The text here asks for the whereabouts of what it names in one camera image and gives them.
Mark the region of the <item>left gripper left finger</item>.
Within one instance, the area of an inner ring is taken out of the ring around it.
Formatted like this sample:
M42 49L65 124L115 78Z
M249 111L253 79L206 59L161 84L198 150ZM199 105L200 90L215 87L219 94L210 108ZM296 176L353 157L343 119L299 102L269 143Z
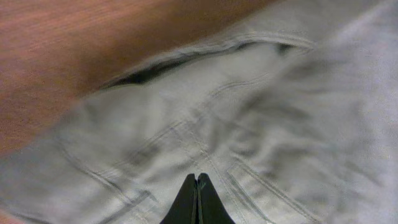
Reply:
M188 174L175 200L160 224L196 224L197 180Z

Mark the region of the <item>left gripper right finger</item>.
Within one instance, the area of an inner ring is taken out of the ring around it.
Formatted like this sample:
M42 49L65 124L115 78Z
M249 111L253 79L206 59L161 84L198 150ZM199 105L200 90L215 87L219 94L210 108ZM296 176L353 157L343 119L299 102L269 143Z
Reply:
M199 224L235 224L206 173L198 176L197 204Z

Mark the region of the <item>grey shorts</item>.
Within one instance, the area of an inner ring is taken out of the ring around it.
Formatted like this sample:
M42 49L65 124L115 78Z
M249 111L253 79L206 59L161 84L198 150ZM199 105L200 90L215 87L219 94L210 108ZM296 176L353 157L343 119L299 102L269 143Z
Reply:
M397 2L281 1L132 69L1 159L26 223L158 223L207 173L236 223L397 222Z

